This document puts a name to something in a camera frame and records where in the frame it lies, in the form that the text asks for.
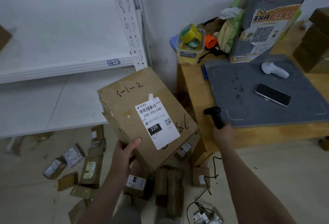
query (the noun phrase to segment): orange plastic object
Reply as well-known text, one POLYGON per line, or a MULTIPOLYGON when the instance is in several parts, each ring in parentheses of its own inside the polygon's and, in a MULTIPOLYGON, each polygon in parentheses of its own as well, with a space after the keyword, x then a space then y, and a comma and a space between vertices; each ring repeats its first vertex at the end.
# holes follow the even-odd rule
POLYGON ((206 48, 210 49, 218 43, 217 39, 212 35, 206 35, 206 48))

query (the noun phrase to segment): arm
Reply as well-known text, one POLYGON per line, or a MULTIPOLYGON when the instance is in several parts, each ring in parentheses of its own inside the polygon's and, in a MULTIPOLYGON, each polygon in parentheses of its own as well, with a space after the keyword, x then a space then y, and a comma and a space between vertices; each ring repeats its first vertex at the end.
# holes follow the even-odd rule
POLYGON ((77 224, 109 223, 117 204, 119 195, 127 183, 129 176, 129 157, 141 143, 141 139, 133 140, 123 150, 118 141, 112 157, 111 168, 106 179, 91 205, 85 210, 77 224))
POLYGON ((296 224, 279 199, 245 165, 236 153, 234 130, 226 124, 214 129, 239 224, 296 224))

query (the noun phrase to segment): blue outlined label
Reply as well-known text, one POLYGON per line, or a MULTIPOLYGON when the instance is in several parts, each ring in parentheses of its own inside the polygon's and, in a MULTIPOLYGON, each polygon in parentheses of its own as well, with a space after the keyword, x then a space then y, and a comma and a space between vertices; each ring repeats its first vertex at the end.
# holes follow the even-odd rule
POLYGON ((107 64, 109 64, 109 66, 114 66, 114 65, 121 64, 121 62, 119 61, 119 59, 108 60, 106 62, 107 62, 107 64))

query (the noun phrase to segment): hand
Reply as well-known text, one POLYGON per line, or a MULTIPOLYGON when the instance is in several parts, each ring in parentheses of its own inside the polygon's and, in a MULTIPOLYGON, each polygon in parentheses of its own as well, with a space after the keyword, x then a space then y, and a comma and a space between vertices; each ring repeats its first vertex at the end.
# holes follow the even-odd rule
POLYGON ((107 179, 117 181, 118 185, 124 187, 128 181, 130 168, 129 158, 134 149, 141 143, 141 138, 132 140, 125 149, 122 149, 121 141, 119 140, 114 148, 111 168, 107 179))
POLYGON ((232 126, 225 123, 225 126, 218 130, 216 127, 213 129, 214 139, 219 147, 222 145, 233 145, 234 130, 232 126))

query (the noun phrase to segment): person's left hand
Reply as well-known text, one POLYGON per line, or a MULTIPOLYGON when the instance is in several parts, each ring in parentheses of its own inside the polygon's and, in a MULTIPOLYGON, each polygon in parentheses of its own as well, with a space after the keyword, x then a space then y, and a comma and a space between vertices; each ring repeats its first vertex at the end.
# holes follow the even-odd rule
POLYGON ((130 168, 129 158, 134 149, 141 143, 141 138, 132 140, 125 149, 122 149, 121 141, 119 140, 114 148, 112 164, 109 170, 107 179, 116 180, 119 185, 124 187, 128 181, 130 168))

